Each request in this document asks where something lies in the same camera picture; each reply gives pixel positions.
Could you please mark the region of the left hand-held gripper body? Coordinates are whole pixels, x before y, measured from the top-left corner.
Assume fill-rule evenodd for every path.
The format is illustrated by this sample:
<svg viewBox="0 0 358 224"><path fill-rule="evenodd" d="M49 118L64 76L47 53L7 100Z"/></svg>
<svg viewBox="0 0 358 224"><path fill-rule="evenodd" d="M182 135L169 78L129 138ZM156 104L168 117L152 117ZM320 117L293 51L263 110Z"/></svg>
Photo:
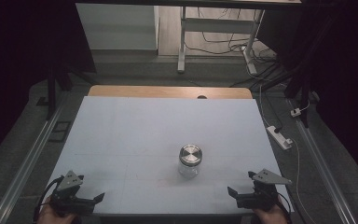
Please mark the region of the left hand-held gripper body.
<svg viewBox="0 0 358 224"><path fill-rule="evenodd" d="M59 215L66 214L89 215L93 213L93 199L82 199L76 196L83 181L78 179L72 170L64 175L53 190L49 205Z"/></svg>

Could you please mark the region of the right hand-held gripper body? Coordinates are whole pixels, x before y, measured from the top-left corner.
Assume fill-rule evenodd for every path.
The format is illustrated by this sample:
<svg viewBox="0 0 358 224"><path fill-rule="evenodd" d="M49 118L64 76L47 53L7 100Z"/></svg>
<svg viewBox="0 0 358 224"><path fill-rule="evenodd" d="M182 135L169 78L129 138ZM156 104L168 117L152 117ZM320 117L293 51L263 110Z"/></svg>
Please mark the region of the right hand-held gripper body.
<svg viewBox="0 0 358 224"><path fill-rule="evenodd" d="M270 170L263 169L253 177L253 192L239 194L236 199L239 208L268 211L278 202L277 185L291 185L292 181Z"/></svg>

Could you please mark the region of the clear glass jar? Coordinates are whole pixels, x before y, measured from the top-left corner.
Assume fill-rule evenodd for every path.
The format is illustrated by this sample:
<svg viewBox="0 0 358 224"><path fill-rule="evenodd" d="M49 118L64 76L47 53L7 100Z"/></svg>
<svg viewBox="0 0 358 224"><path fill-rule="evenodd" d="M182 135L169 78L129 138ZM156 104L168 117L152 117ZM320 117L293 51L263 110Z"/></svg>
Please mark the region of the clear glass jar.
<svg viewBox="0 0 358 224"><path fill-rule="evenodd" d="M178 172L185 178L193 178L200 172L201 159L194 155L181 156L179 158Z"/></svg>

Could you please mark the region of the round metal jar lid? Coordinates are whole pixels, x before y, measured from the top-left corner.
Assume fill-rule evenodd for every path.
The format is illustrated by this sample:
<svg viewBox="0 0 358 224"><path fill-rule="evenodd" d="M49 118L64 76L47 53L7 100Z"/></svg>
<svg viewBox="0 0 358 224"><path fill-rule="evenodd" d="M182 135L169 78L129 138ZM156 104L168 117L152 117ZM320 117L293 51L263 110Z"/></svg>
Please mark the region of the round metal jar lid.
<svg viewBox="0 0 358 224"><path fill-rule="evenodd" d="M188 167L198 166L202 161L202 150L196 145L185 145L180 149L179 161Z"/></svg>

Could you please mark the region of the person's right hand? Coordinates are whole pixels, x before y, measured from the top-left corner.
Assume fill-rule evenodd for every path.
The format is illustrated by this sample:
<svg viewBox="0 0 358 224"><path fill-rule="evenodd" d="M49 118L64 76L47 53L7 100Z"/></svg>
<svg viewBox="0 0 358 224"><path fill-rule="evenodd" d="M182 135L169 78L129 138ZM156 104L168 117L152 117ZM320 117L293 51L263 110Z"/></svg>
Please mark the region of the person's right hand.
<svg viewBox="0 0 358 224"><path fill-rule="evenodd" d="M282 200L278 199L278 202L278 204L275 204L268 211L264 211L262 209L253 210L253 212L259 217L261 224L288 224L286 215L281 209Z"/></svg>

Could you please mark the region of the person's left hand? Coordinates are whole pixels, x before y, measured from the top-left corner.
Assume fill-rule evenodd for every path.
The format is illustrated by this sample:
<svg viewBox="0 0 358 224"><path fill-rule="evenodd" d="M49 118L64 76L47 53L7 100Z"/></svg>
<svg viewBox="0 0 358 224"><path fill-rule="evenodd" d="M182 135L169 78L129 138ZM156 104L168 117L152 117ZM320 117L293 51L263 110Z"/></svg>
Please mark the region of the person's left hand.
<svg viewBox="0 0 358 224"><path fill-rule="evenodd" d="M75 218L75 214L68 214L64 217L60 217L49 205L49 199L46 199L42 209L39 212L39 217L36 221L36 224L72 224Z"/></svg>

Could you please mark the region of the white power strip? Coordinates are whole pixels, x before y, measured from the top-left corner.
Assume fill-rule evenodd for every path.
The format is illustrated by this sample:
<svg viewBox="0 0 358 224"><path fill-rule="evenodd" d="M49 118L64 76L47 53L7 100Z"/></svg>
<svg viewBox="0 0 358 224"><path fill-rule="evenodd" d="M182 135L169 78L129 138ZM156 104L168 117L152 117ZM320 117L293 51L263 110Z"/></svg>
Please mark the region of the white power strip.
<svg viewBox="0 0 358 224"><path fill-rule="evenodd" d="M271 125L267 127L267 132L282 150L287 150L292 147L293 141L290 138L285 138L279 128Z"/></svg>

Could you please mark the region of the white table mat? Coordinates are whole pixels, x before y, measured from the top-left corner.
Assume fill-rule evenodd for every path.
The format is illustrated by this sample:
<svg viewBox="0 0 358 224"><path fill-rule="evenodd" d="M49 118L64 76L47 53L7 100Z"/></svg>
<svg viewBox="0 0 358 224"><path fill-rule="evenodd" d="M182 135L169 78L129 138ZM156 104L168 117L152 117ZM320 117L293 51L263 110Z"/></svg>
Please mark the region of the white table mat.
<svg viewBox="0 0 358 224"><path fill-rule="evenodd" d="M178 172L189 144L193 178ZM233 215L227 188L252 192L262 169L280 171L253 99L85 97L51 175L83 175L78 195L104 193L101 215Z"/></svg>

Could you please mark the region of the black metal stand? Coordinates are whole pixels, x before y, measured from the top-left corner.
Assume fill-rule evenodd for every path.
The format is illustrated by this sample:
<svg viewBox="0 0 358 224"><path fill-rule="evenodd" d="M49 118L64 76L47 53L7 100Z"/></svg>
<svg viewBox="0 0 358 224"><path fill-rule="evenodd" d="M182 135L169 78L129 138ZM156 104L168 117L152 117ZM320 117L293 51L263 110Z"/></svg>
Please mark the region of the black metal stand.
<svg viewBox="0 0 358 224"><path fill-rule="evenodd" d="M270 88L281 84L285 80L289 80L289 83L283 91L283 94L286 98L292 99L295 98L299 92L301 92L301 114L299 115L299 118L303 125L308 128L309 123L307 110L310 102L310 77L310 64L303 62L297 65L295 68L287 71L284 75L269 80L266 85L261 85L260 90L267 91Z"/></svg>
<svg viewBox="0 0 358 224"><path fill-rule="evenodd" d="M46 105L48 107L46 120L50 120L57 110L56 85L59 85L62 91L70 91L74 86L70 74L80 77L91 85L96 85L97 81L91 77L92 74L96 73L97 70L94 64L86 69L80 69L69 63L53 64L47 75L48 96L40 98L37 102L38 105Z"/></svg>

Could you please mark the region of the wooden table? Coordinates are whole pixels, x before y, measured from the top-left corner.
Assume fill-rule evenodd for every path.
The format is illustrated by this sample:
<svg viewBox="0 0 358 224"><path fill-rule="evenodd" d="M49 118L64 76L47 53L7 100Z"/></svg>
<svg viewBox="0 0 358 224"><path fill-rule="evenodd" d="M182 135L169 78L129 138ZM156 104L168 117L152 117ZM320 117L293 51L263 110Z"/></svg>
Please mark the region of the wooden table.
<svg viewBox="0 0 358 224"><path fill-rule="evenodd" d="M94 85L88 96L186 98L186 99L252 99L246 88L165 87Z"/></svg>

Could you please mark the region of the aluminium floor rail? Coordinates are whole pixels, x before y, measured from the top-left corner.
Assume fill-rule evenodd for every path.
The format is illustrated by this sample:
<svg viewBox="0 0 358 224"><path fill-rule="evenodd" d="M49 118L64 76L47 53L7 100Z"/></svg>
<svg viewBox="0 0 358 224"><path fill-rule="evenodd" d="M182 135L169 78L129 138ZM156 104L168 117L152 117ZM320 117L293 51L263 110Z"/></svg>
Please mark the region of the aluminium floor rail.
<svg viewBox="0 0 358 224"><path fill-rule="evenodd" d="M56 110L52 113L50 119L44 123L42 130L39 132L36 140L26 154L19 170L14 175L6 193L0 201L0 224L7 223L7 220L13 211L17 200L20 198L21 192L34 169L40 154L48 141L48 137L51 134L58 117L62 113L64 104L67 102L68 95L68 92L64 92L60 95L56 105Z"/></svg>
<svg viewBox="0 0 358 224"><path fill-rule="evenodd" d="M324 156L319 146L317 145L310 129L305 127L299 117L295 117L294 121L301 136L301 141L304 144L304 148L309 153L314 167L316 168L319 177L324 183L324 188L326 189L330 200L337 211L341 223L358 224L343 191L334 178L333 173L330 170L327 161L324 159Z"/></svg>

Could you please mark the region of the white desk frame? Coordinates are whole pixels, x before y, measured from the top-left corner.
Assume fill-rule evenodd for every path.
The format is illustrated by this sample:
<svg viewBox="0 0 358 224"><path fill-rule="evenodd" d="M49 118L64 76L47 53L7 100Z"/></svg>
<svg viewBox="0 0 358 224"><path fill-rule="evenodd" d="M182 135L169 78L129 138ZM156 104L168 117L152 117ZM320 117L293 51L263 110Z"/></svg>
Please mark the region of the white desk frame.
<svg viewBox="0 0 358 224"><path fill-rule="evenodd" d="M251 75L256 75L257 71L253 59L251 58L251 50L261 23L264 11L262 9L255 10L255 17L251 21L240 20L218 20L218 19L201 19L188 18L186 16L186 7L181 7L181 31L180 46L178 53L177 71L185 72L186 54L185 39L186 33L189 32L205 32L205 33L228 33L248 35L249 40L245 47L240 47L241 54L246 63L246 67Z"/></svg>

